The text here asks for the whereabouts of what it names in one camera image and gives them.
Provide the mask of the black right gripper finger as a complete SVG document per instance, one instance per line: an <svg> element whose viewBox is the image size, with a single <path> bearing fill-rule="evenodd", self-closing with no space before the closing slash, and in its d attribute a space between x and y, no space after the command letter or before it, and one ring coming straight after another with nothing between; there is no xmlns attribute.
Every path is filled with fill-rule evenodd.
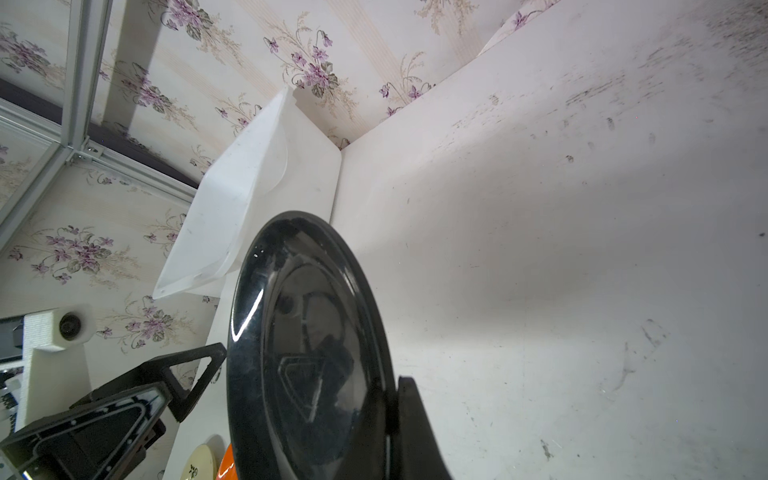
<svg viewBox="0 0 768 480"><path fill-rule="evenodd" d="M416 381L400 377L393 440L394 479L451 479Z"/></svg>

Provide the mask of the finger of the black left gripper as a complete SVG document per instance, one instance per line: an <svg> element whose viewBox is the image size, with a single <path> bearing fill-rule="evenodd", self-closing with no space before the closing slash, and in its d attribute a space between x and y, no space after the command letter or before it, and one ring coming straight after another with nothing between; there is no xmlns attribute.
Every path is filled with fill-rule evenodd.
<svg viewBox="0 0 768 480"><path fill-rule="evenodd" d="M223 366L227 349L213 343L177 353L161 355L117 376L92 390L77 405L102 400L130 388L161 383L170 393L168 408L179 423L193 411L210 382Z"/></svg>
<svg viewBox="0 0 768 480"><path fill-rule="evenodd" d="M134 387L48 416L1 442L11 479L124 479L165 433L160 383Z"/></svg>

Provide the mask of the cream plate small flowers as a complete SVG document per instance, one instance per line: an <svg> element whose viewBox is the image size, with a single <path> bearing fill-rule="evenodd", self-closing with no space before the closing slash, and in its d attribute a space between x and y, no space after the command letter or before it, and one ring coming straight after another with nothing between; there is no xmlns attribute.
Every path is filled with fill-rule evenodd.
<svg viewBox="0 0 768 480"><path fill-rule="evenodd" d="M215 480L218 463L207 444L197 446L181 470L180 480Z"/></svg>

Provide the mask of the orange plastic plate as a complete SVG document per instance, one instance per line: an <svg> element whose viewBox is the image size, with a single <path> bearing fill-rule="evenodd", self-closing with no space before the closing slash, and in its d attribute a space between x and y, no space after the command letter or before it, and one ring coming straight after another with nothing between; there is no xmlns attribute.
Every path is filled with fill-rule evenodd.
<svg viewBox="0 0 768 480"><path fill-rule="evenodd" d="M217 480L238 480L232 445L228 445L220 462Z"/></svg>

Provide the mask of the black round plate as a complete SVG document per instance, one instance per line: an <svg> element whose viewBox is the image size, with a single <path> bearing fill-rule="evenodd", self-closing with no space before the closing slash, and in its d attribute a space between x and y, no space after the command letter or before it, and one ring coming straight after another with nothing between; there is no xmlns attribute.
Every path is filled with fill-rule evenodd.
<svg viewBox="0 0 768 480"><path fill-rule="evenodd" d="M325 220L287 211L248 248L228 333L230 441L242 479L331 479L356 440L390 458L396 383L373 291Z"/></svg>

